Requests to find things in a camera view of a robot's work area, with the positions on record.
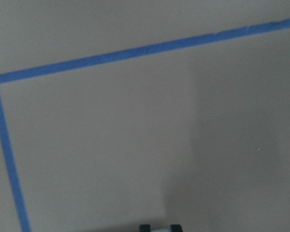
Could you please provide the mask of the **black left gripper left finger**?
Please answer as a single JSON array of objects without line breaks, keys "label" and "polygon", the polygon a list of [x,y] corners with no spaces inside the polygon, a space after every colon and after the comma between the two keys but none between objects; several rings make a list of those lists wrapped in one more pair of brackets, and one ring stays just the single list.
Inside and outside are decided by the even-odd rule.
[{"label": "black left gripper left finger", "polygon": [[150,224],[141,224],[139,226],[139,232],[151,232],[151,225]]}]

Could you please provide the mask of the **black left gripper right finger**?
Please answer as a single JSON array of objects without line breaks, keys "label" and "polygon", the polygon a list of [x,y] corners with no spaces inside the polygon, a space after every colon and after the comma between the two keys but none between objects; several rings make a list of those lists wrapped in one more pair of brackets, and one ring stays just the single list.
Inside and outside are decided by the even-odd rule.
[{"label": "black left gripper right finger", "polygon": [[170,226],[171,232],[183,232],[182,226],[180,224],[172,224]]}]

